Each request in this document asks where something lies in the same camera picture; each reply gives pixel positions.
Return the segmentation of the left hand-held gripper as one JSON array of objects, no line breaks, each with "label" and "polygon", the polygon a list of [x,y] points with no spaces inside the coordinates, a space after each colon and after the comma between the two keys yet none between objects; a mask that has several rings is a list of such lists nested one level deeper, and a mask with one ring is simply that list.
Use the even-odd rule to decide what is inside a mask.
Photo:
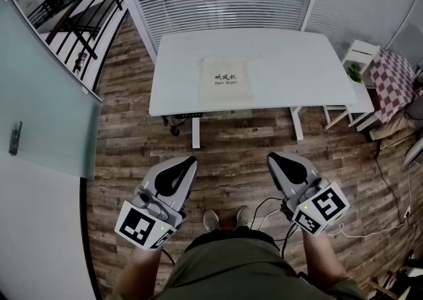
[{"label": "left hand-held gripper", "polygon": [[149,184],[136,189],[132,200],[124,202],[115,233],[144,250],[159,249],[185,221],[182,209],[197,169],[194,156],[175,157],[153,166],[145,176]]}]

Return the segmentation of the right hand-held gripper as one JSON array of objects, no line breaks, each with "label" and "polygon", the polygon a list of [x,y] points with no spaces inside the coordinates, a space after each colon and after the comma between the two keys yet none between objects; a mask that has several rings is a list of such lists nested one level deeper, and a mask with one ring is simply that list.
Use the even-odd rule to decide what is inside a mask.
[{"label": "right hand-held gripper", "polygon": [[337,183],[317,176],[312,162],[286,152],[271,152],[267,164],[277,189],[284,195],[288,221],[316,236],[350,207]]}]

